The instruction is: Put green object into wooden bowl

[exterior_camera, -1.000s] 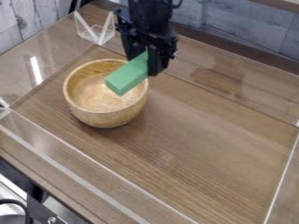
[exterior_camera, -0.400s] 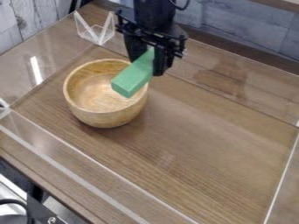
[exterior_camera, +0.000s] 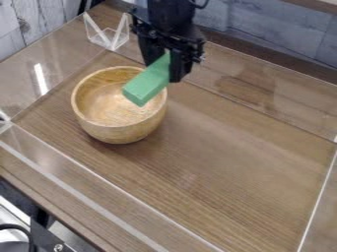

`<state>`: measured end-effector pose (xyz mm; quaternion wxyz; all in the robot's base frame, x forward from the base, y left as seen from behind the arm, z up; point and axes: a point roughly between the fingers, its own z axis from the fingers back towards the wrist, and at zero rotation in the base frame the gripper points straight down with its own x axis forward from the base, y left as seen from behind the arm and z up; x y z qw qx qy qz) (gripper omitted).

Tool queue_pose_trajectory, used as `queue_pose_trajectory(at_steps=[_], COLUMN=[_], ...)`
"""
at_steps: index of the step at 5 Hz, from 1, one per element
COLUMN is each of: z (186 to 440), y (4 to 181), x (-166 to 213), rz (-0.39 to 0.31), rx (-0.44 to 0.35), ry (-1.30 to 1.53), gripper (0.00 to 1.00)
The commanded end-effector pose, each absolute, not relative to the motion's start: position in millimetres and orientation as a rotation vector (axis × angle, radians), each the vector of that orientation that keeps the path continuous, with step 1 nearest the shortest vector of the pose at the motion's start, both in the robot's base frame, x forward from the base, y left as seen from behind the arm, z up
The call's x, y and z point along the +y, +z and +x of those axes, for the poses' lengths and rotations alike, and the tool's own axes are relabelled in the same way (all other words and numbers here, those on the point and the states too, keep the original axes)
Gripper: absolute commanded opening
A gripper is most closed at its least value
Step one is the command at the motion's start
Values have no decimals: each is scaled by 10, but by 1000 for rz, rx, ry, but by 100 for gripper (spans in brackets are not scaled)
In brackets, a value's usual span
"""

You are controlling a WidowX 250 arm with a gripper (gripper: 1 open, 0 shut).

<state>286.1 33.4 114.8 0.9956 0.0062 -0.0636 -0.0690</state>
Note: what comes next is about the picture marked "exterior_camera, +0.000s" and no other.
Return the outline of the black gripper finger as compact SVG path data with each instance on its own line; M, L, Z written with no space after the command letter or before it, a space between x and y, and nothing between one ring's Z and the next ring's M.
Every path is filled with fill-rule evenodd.
M167 48L167 36L162 33L156 36L140 33L138 35L138 45L146 66L150 66L165 54Z
M193 66L199 62L198 52L194 49L170 50L170 82L179 83L191 73Z

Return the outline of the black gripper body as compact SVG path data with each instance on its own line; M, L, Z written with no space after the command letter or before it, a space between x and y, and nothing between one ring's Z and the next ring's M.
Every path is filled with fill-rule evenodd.
M167 48L194 49L202 61L206 38L194 24L197 10L202 10L207 3L198 4L195 0L146 0L146 6L136 5L128 11L132 23L131 31L156 36L167 36Z

